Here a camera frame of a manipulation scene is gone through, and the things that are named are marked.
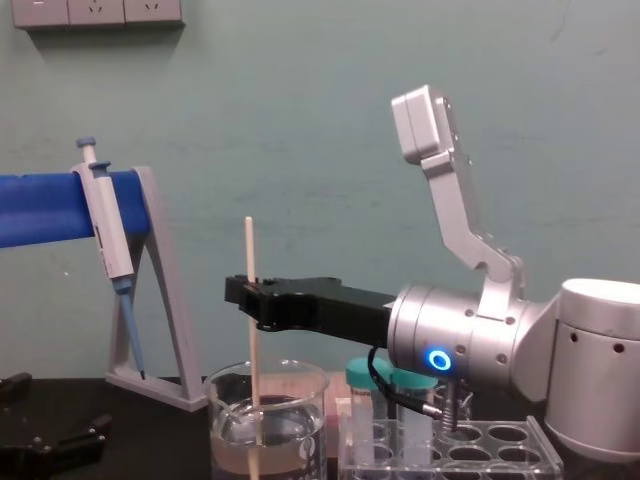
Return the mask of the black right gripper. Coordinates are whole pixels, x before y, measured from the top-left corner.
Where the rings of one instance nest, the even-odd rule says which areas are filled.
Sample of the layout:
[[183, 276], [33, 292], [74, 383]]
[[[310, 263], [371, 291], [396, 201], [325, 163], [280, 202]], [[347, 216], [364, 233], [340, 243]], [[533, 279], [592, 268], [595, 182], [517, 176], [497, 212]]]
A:
[[346, 286], [330, 277], [274, 279], [272, 289], [246, 275], [225, 279], [225, 301], [264, 332], [309, 330], [378, 348], [387, 346], [395, 297]]

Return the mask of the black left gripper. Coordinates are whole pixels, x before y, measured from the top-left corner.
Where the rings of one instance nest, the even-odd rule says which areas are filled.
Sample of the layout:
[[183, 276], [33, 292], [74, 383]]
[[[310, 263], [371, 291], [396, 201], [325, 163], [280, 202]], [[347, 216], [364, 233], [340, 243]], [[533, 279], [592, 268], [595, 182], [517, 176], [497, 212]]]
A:
[[[32, 375], [21, 372], [1, 379], [0, 401], [19, 401], [30, 391]], [[100, 457], [110, 434], [112, 416], [101, 415], [60, 440], [34, 434], [1, 441], [2, 479], [50, 479], [56, 458]]]

